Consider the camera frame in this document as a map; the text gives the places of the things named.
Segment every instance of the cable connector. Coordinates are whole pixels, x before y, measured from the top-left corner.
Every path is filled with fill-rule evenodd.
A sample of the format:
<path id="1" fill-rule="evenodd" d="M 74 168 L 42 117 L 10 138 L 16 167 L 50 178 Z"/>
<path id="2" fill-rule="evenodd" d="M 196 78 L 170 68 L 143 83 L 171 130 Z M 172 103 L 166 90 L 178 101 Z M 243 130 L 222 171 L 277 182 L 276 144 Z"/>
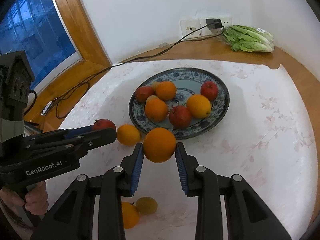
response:
<path id="1" fill-rule="evenodd" d="M 222 28 L 222 22 L 220 19 L 206 19 L 205 21 L 210 31 Z"/>

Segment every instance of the white outlet plate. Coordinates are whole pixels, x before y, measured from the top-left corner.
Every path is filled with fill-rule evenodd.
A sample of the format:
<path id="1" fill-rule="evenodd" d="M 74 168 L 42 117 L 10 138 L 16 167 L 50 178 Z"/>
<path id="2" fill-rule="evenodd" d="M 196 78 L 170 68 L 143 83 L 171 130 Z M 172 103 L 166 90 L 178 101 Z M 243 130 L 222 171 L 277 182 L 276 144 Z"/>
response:
<path id="1" fill-rule="evenodd" d="M 204 27 L 207 25 L 206 19 L 220 19 L 222 22 L 222 25 L 227 28 L 232 25 L 232 17 L 225 17 L 225 16 L 213 16 L 213 17 L 206 17 L 206 18 L 201 18 L 200 20 L 200 27 Z M 202 36 L 209 36 L 209 35 L 215 35 L 218 34 L 221 30 L 212 30 L 210 31 L 208 28 L 203 28 L 202 29 Z"/>
<path id="2" fill-rule="evenodd" d="M 191 19 L 191 20 L 182 20 L 180 21 L 182 36 L 186 36 L 187 34 L 193 32 L 196 29 L 200 29 L 200 19 Z M 199 30 L 195 33 L 189 35 L 186 39 L 198 38 L 202 37 L 202 30 Z"/>

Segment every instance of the white wall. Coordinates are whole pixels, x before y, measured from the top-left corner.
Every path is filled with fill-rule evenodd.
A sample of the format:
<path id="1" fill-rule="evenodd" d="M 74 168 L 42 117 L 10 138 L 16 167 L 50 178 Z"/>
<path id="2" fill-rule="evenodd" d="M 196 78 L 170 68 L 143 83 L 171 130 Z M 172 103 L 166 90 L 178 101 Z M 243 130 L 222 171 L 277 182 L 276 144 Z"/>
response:
<path id="1" fill-rule="evenodd" d="M 180 20 L 229 16 L 275 35 L 320 80 L 320 23 L 305 0 L 82 0 L 112 63 L 182 37 Z"/>

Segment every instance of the red apple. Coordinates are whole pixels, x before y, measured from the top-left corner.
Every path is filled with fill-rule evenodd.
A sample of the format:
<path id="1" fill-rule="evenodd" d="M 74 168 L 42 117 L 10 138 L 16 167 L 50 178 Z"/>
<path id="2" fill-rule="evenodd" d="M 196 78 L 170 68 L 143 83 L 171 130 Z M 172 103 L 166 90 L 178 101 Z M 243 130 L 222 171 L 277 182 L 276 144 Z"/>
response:
<path id="1" fill-rule="evenodd" d="M 117 130 L 116 125 L 113 122 L 111 122 L 110 120 L 108 120 L 108 119 L 99 119 L 99 120 L 97 120 L 96 119 L 96 122 L 92 126 L 92 131 L 94 131 L 94 130 L 102 130 L 102 129 L 105 129 L 105 128 L 112 128 L 112 129 Z"/>
<path id="2" fill-rule="evenodd" d="M 202 84 L 200 89 L 200 94 L 209 99 L 209 101 L 214 101 L 219 93 L 217 85 L 213 81 L 206 81 Z"/>
<path id="3" fill-rule="evenodd" d="M 144 86 L 144 87 L 139 87 L 134 94 L 140 103 L 145 103 L 148 97 L 152 96 L 154 93 L 155 91 L 153 90 L 152 87 Z"/>
<path id="4" fill-rule="evenodd" d="M 175 106 L 169 113 L 169 121 L 176 129 L 185 129 L 190 125 L 192 116 L 184 106 Z"/>

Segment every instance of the oval serving plate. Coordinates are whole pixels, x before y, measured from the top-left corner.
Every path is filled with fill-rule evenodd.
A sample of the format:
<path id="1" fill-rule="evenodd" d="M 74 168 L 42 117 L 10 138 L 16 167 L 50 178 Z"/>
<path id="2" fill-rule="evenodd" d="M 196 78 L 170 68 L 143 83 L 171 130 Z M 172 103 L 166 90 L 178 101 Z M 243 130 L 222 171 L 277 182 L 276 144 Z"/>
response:
<path id="1" fill-rule="evenodd" d="M 195 137 L 209 131 L 225 116 L 230 100 L 226 85 L 216 75 L 197 68 L 175 68 L 152 76 L 139 87 L 150 86 L 155 81 L 172 81 L 177 87 L 177 93 L 174 99 L 166 101 L 170 112 L 174 106 L 185 106 L 191 95 L 200 94 L 202 84 L 208 80 L 215 82 L 219 89 L 218 97 L 212 103 L 212 111 L 204 119 L 192 118 L 190 126 L 185 130 L 174 129 L 168 116 L 163 122 L 152 122 L 144 113 L 145 104 L 136 100 L 134 94 L 129 103 L 131 121 L 140 131 L 146 134 L 156 127 L 166 128 L 175 135 L 177 140 Z"/>

